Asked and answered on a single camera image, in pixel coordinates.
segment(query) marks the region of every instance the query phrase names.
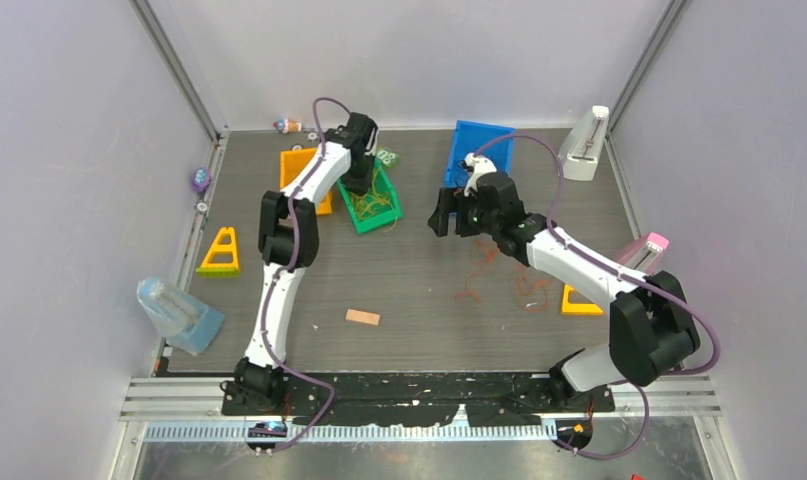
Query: wooden block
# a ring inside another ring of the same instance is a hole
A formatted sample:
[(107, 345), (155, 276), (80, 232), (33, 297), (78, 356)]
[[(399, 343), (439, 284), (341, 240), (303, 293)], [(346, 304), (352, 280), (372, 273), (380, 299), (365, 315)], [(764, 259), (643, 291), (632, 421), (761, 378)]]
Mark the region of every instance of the wooden block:
[(367, 323), (375, 327), (379, 325), (379, 314), (377, 313), (363, 312), (350, 308), (347, 310), (347, 316), (345, 318), (351, 322)]

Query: yellow bin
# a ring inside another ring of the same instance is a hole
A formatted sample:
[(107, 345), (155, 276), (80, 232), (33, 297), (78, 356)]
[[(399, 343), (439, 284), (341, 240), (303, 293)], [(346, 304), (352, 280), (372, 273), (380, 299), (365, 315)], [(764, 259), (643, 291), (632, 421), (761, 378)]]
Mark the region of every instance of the yellow bin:
[[(288, 150), (279, 154), (279, 188), (283, 189), (293, 182), (297, 175), (306, 168), (315, 156), (316, 148), (304, 150)], [(317, 206), (318, 215), (332, 213), (332, 191), (326, 192), (321, 204)]]

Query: wood grain surface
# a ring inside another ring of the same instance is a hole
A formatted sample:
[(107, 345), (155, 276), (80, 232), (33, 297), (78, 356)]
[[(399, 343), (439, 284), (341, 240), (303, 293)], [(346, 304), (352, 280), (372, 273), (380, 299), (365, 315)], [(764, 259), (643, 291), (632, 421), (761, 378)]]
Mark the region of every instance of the wood grain surface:
[[(558, 148), (567, 130), (533, 130)], [(473, 238), (436, 238), (426, 220), (435, 208), (452, 130), (383, 131), (380, 146), (400, 154), (388, 170), (404, 218), (389, 231), (357, 236), (337, 188), (333, 214), (318, 218), (321, 246), (303, 279), (288, 331), (289, 364), (306, 370), (541, 370), (566, 355), (607, 340), (603, 317), (559, 314), (562, 283), (549, 280), (543, 295), (516, 301), (517, 262), (498, 254), (489, 270), (470, 279), (481, 297), (456, 299), (472, 264)], [(195, 276), (190, 292), (226, 314), (208, 350), (192, 357), (174, 351), (171, 371), (230, 372), (243, 356), (259, 306), (262, 259), (257, 249), (259, 202), (279, 188), (279, 152), (304, 134), (233, 133), (198, 253), (198, 263), (222, 226), (237, 230), (241, 275)], [(545, 213), (556, 178), (540, 146), (517, 140), (511, 176), (531, 212)], [(605, 255), (631, 240), (608, 159), (591, 182), (568, 182), (556, 221)], [(481, 241), (489, 241), (485, 236)], [(348, 309), (375, 312), (379, 326), (345, 320)]]

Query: blue bottle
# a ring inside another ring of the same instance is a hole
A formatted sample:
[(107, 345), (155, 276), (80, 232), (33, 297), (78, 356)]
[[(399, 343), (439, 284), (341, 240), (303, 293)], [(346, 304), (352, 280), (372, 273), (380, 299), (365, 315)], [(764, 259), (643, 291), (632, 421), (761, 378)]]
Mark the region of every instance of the blue bottle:
[(197, 355), (209, 346), (223, 325), (223, 313), (164, 280), (138, 283), (138, 302), (167, 343)]

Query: white wall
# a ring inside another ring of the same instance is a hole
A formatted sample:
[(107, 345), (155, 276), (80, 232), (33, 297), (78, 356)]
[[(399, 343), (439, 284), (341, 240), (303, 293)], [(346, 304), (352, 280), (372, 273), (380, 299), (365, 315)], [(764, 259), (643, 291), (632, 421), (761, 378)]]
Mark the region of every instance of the white wall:
[(0, 478), (93, 479), (208, 139), (124, 0), (0, 0)]
[(807, 1), (696, 1), (616, 132), (665, 267), (718, 329), (752, 478), (807, 478)]
[(311, 121), (320, 95), (383, 126), (573, 124), (615, 102), (668, 3), (165, 2), (179, 20), (171, 37), (202, 70), (195, 83), (233, 130), (270, 129), (283, 115)]

